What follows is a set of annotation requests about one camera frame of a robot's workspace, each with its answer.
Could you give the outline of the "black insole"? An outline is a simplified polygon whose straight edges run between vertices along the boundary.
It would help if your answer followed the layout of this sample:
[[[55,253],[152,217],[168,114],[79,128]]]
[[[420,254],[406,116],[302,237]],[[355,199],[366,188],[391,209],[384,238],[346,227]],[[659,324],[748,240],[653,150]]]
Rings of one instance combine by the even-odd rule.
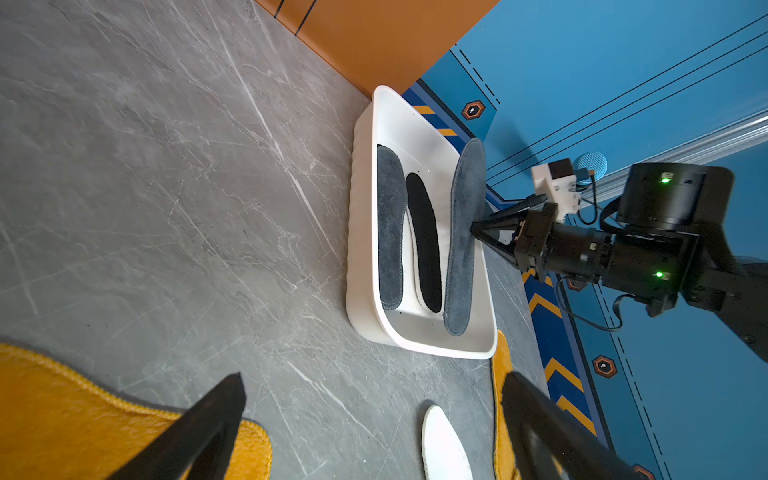
[[[440,313],[443,289],[437,222],[427,188],[417,173],[406,176],[409,224],[414,245],[414,279],[422,305]]]

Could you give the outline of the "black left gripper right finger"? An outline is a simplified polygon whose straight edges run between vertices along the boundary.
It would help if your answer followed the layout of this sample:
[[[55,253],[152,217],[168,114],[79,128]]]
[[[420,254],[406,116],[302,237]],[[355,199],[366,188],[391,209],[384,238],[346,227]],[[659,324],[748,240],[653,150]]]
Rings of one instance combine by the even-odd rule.
[[[560,464],[572,479],[634,479],[633,469],[518,372],[505,378],[501,406],[522,479]]]

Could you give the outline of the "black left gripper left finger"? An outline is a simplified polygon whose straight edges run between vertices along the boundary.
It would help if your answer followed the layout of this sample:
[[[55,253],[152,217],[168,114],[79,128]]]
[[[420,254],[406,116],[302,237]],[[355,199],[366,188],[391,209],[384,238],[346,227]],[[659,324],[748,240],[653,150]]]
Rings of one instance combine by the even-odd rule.
[[[223,479],[245,403],[241,375],[228,375],[111,477]]]

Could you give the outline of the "yellow insole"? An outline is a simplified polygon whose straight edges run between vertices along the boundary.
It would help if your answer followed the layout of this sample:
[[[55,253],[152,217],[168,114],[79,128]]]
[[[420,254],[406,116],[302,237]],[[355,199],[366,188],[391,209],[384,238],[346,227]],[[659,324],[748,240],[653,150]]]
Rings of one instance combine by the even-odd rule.
[[[497,347],[491,358],[491,378],[494,397],[494,474],[496,480],[519,479],[513,445],[504,416],[502,397],[506,377],[514,371],[510,349],[501,330],[497,331]]]
[[[187,411],[130,402],[45,355],[1,346],[4,479],[113,479]],[[272,460],[266,431],[241,416],[223,479],[267,479]]]

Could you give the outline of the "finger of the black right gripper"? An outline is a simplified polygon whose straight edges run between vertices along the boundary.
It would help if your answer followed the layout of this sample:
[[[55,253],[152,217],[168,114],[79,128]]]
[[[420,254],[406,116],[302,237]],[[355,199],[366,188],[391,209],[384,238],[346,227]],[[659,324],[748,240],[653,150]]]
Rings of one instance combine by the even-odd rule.
[[[508,208],[492,213],[489,217],[475,221],[471,226],[473,234],[490,232],[492,230],[514,229],[527,215],[527,211],[545,203],[548,200],[546,194],[533,194]]]
[[[514,243],[504,244],[483,231],[474,232],[473,235],[477,240],[481,241],[484,245],[488,246],[491,250],[497,253],[508,264],[512,265],[513,267],[519,266],[517,258],[515,257]]]

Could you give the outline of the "dark grey insole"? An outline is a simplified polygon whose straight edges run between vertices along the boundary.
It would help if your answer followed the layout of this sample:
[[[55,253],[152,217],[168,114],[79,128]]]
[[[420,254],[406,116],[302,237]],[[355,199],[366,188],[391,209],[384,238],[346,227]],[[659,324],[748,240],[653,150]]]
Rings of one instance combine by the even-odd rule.
[[[451,185],[450,236],[443,320],[446,330],[461,336],[468,328],[472,305],[475,237],[471,231],[485,205],[485,149],[479,138],[462,150]]]
[[[403,298],[403,229],[407,190],[402,164],[384,145],[376,150],[379,294],[385,311]]]

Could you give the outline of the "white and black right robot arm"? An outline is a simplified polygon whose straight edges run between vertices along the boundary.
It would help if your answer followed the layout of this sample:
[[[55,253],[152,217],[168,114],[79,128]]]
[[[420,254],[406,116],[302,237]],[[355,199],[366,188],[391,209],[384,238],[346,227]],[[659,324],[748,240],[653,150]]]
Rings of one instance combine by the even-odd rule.
[[[767,265],[732,254],[724,220],[734,184],[722,167],[633,165],[597,228],[565,225],[537,196],[476,221],[472,234],[521,271],[555,273],[580,290],[603,284],[661,315],[684,299],[714,313],[759,358],[767,357]]]

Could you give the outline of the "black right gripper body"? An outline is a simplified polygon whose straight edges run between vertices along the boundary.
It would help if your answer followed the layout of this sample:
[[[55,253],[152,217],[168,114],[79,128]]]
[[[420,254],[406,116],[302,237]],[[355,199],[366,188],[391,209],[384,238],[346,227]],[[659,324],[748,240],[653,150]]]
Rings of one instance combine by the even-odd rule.
[[[611,235],[595,228],[566,225],[557,220],[557,214],[558,205],[552,202],[528,212],[515,241],[518,267],[598,283],[611,255]]]

